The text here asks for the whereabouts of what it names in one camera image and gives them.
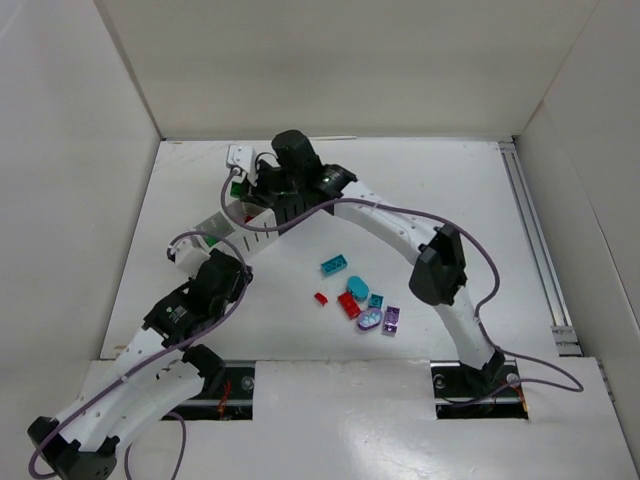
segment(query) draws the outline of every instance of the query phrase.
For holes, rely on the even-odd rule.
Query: blue lego piece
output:
[[[347,280],[347,292],[353,295],[358,302],[364,302],[369,296],[369,287],[360,277],[349,277]]]
[[[347,259],[342,255],[338,255],[337,257],[333,257],[331,260],[327,260],[322,265],[322,271],[328,277],[329,275],[333,275],[334,273],[338,273],[340,270],[344,270],[347,268]]]
[[[371,298],[369,299],[369,308],[382,308],[383,299],[384,297],[382,295],[372,293]]]

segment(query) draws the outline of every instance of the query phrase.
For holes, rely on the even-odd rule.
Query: small red lego brick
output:
[[[316,300],[318,300],[318,303],[319,303],[320,305],[322,305],[323,307],[324,307],[324,306],[327,304],[327,302],[329,301],[329,300],[327,300],[327,297],[325,297],[324,295],[322,295],[320,292],[316,293],[316,294],[314,295],[314,298],[315,298]]]
[[[342,305],[342,308],[344,309],[350,320],[353,320],[358,315],[360,315],[360,307],[349,292],[344,292],[342,295],[340,295],[338,297],[338,301],[340,302],[340,305]]]

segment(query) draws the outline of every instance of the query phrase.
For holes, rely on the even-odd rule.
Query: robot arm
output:
[[[172,347],[217,322],[251,280],[237,259],[212,252],[194,279],[154,306],[97,385],[54,418],[36,419],[28,434],[39,446],[61,422],[123,380],[44,447],[42,456],[54,472],[63,480],[106,479],[141,432],[184,400],[214,391],[222,381],[224,361],[204,345]],[[124,377],[145,360],[151,361]]]
[[[345,168],[323,165],[302,133],[279,134],[272,146],[280,167],[264,161],[256,166],[248,147],[231,149],[227,164],[245,174],[241,199],[273,209],[279,226],[327,200],[367,199],[389,205]],[[444,322],[468,383],[478,395],[493,389],[504,355],[486,340],[474,316],[465,288],[466,263],[459,232],[450,225],[357,203],[339,203],[326,210],[361,226],[407,259],[413,266],[409,288],[433,306]],[[142,329],[99,384],[86,393],[86,399],[80,397],[54,418],[39,417],[29,427],[30,438],[40,446],[84,402],[122,380],[42,449],[42,457],[63,480],[106,479],[117,458],[141,432],[182,401],[202,390],[214,390],[221,382],[224,362],[207,347],[172,347],[220,319],[252,275],[237,259],[219,250],[200,258],[195,278],[154,306]],[[156,357],[167,349],[171,351]],[[152,357],[155,360],[124,378],[134,365]]]

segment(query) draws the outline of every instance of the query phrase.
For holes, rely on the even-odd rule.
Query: white enclosure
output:
[[[30,478],[28,425],[95,382],[184,278],[163,247],[219,208],[224,148],[268,149],[298,128],[379,137],[314,145],[392,202],[477,234],[504,273],[485,312],[492,335],[563,365],[586,392],[525,388],[528,424],[435,420],[421,382],[429,360],[455,358],[451,338],[402,283],[404,259],[350,225],[323,241],[339,220],[318,217],[252,259],[237,322],[207,339],[224,358],[261,360],[255,420],[189,422],[178,478],[637,478],[638,45],[634,0],[0,2],[2,477]],[[422,138],[389,138],[399,136]],[[520,187],[503,163],[512,136]],[[413,173],[400,191],[387,181],[399,166]],[[527,187],[529,222],[608,384],[594,358],[557,356],[527,205],[513,195]],[[323,249],[385,289],[405,330],[369,341],[346,323],[329,328],[338,307],[312,303]],[[465,252],[477,301],[489,272]],[[279,281],[266,279],[282,264]],[[144,436],[136,479],[170,477],[176,430]],[[239,449],[251,467],[225,470]]]

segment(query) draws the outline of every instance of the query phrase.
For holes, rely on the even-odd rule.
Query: white tabletop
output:
[[[157,155],[102,358],[113,358],[153,305],[185,281],[166,260],[168,241],[219,210],[232,142],[163,142]],[[243,142],[257,151],[268,142]],[[508,349],[557,355],[549,308],[525,238],[502,156],[494,142],[439,139],[316,141],[324,163],[343,165],[398,206],[424,209],[466,227],[494,257],[502,288],[484,309],[495,341]],[[474,301],[492,287],[482,257],[464,244]],[[347,270],[323,278],[320,263],[343,254]],[[255,279],[236,314],[205,343],[225,359],[358,360],[457,358],[435,311],[408,289],[411,267],[359,227],[324,212],[251,258]],[[336,303],[360,275],[385,305],[401,310],[398,333],[360,333]],[[329,304],[313,298],[321,292]]]
[[[549,360],[585,391],[524,384],[528,421],[436,420],[426,361],[258,362],[253,420],[187,422],[179,478],[637,480],[596,361]],[[158,422],[133,443],[133,478],[169,478],[179,449],[177,423]],[[112,480],[124,478],[119,465]]]

